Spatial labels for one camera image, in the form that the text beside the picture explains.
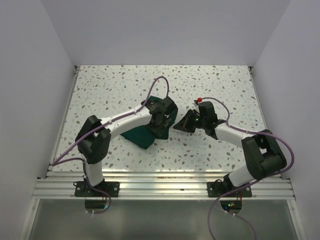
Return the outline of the green surgical drape cloth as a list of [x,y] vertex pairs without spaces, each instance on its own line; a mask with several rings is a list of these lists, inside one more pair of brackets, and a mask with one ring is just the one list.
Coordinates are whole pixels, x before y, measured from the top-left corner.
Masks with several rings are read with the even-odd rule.
[[[165,114],[170,114],[171,112],[174,112],[174,122],[178,114],[177,105],[168,96],[164,99],[155,96],[150,96],[147,100],[145,107],[148,109],[148,111],[163,112]],[[145,150],[149,146],[151,146],[157,139],[150,132],[148,132],[146,125],[141,125],[133,129],[130,129],[122,133],[121,136]]]

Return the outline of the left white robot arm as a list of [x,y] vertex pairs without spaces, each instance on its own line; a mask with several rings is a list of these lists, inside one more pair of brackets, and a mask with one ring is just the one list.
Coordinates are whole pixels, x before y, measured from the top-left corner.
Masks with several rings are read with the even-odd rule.
[[85,158],[86,190],[92,196],[103,193],[102,160],[109,152],[111,140],[121,135],[146,150],[156,139],[166,140],[175,122],[178,107],[170,97],[150,97],[132,110],[97,118],[87,118],[76,136],[77,149]]

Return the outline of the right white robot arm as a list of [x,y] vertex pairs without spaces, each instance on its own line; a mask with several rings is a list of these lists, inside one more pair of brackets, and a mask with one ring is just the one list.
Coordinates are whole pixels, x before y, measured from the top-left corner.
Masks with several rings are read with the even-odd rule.
[[225,120],[218,118],[214,105],[209,101],[200,102],[198,110],[188,110],[173,128],[192,134],[196,129],[202,129],[215,140],[242,148],[245,165],[223,177],[222,189],[227,196],[235,196],[241,186],[262,180],[287,166],[287,160],[269,130],[257,134],[233,129]]

